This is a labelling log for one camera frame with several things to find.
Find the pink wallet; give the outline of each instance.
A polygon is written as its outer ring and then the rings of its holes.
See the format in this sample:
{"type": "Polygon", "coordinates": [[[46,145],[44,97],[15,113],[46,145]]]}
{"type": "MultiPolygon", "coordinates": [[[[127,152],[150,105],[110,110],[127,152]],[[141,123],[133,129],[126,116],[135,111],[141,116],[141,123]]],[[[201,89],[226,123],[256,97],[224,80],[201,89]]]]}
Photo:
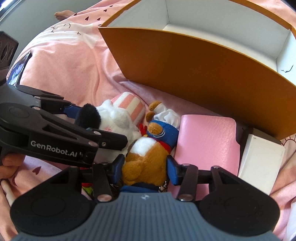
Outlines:
{"type": "MultiPolygon", "coordinates": [[[[200,170],[218,165],[234,175],[238,174],[240,146],[236,141],[234,119],[208,115],[181,117],[175,160],[189,163],[200,170]]],[[[176,197],[180,187],[169,184],[168,191],[176,197]]],[[[197,185],[196,200],[209,194],[208,184],[197,185]]]]}

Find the bed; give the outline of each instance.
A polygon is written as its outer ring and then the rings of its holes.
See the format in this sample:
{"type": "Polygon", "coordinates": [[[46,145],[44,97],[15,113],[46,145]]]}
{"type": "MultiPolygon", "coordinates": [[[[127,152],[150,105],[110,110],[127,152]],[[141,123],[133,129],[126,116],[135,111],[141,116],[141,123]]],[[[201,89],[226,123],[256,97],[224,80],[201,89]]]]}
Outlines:
{"type": "MultiPolygon", "coordinates": [[[[280,0],[251,0],[274,12],[294,27],[296,13],[280,0]]],[[[130,0],[102,0],[94,6],[74,14],[37,35],[21,52],[18,62],[28,52],[32,57],[22,75],[21,84],[56,93],[66,100],[82,106],[92,103],[99,106],[125,91],[138,95],[146,104],[160,100],[180,114],[215,115],[193,103],[127,80],[121,73],[104,42],[98,26],[130,0]]],[[[281,240],[294,236],[291,227],[296,213],[291,206],[296,203],[296,135],[282,140],[286,148],[280,173],[271,197],[280,206],[280,220],[274,230],[281,240]]],[[[22,195],[66,166],[26,157],[24,164],[9,179],[16,197],[22,195]]],[[[4,240],[12,239],[17,231],[9,216],[10,206],[0,187],[0,233],[4,240]]]]}

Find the orange box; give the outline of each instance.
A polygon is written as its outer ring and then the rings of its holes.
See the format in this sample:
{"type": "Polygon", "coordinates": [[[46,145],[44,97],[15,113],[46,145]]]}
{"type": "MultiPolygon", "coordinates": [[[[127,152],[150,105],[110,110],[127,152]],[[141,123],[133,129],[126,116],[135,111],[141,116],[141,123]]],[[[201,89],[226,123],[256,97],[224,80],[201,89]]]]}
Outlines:
{"type": "Polygon", "coordinates": [[[278,139],[296,133],[296,31],[268,10],[247,0],[134,0],[99,30],[127,79],[278,139]]]}

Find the ribbed gray surface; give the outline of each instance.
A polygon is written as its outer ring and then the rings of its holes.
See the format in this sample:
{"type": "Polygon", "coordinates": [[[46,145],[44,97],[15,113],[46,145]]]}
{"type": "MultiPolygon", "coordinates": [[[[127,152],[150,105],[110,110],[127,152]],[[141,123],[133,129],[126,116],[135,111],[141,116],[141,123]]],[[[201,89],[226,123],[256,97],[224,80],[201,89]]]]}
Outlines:
{"type": "Polygon", "coordinates": [[[143,199],[145,195],[121,193],[114,202],[98,204],[90,218],[70,233],[43,238],[20,234],[13,241],[279,240],[271,232],[256,237],[224,233],[209,225],[193,203],[177,201],[171,193],[147,194],[143,199]]]}

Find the stuffed animal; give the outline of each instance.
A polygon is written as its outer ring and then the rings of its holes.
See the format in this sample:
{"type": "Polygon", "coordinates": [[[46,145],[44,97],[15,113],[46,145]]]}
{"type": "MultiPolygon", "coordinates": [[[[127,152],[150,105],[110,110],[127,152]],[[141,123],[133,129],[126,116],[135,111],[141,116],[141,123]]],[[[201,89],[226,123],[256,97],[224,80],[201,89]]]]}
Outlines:
{"type": "Polygon", "coordinates": [[[77,114],[75,124],[85,129],[96,128],[125,135],[128,144],[122,151],[100,148],[94,160],[96,163],[111,163],[119,154],[127,154],[128,147],[141,138],[137,125],[145,115],[145,105],[135,95],[124,92],[100,106],[84,105],[77,114]]]}
{"type": "Polygon", "coordinates": [[[141,127],[144,136],[129,148],[122,167],[126,185],[161,186],[166,180],[166,158],[177,144],[181,118],[161,102],[153,102],[149,110],[148,127],[141,127]]]}

